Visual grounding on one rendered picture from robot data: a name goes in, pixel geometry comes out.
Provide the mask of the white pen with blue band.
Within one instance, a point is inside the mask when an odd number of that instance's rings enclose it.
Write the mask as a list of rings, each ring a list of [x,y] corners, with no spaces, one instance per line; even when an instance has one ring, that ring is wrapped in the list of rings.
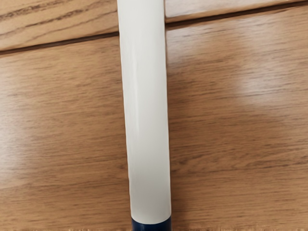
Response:
[[[172,231],[164,0],[117,0],[132,231]]]

